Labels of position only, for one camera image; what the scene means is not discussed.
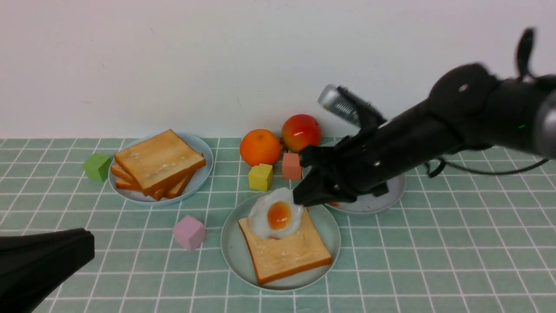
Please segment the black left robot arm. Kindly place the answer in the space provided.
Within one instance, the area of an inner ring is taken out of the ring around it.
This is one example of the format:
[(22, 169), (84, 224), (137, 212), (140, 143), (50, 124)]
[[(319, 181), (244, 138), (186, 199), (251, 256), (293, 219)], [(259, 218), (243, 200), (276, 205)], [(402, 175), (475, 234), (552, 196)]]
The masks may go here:
[(83, 228), (0, 238), (0, 310), (31, 313), (95, 257), (95, 237)]

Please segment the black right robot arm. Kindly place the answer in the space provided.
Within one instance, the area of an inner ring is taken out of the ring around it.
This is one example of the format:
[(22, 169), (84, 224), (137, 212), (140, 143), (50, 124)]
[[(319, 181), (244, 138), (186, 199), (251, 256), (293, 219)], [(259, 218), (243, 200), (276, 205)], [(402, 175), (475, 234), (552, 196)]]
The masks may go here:
[(311, 170), (293, 190), (298, 205), (355, 202), (400, 174), (462, 150), (498, 145), (555, 159), (551, 75), (533, 82), (499, 80), (480, 63), (459, 66), (425, 100), (389, 121), (345, 87), (327, 85), (318, 103), (327, 109), (348, 105), (360, 130), (333, 147), (302, 149), (301, 165)]

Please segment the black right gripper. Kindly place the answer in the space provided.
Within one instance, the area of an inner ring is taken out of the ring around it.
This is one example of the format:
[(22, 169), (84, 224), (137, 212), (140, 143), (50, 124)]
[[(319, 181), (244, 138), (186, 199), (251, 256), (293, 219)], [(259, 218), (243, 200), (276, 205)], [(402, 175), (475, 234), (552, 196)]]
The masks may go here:
[(383, 161), (391, 133), (377, 130), (345, 137), (334, 147), (308, 145), (300, 164), (310, 174), (293, 189), (294, 202), (303, 206), (352, 203), (365, 194), (387, 191), (391, 169)]

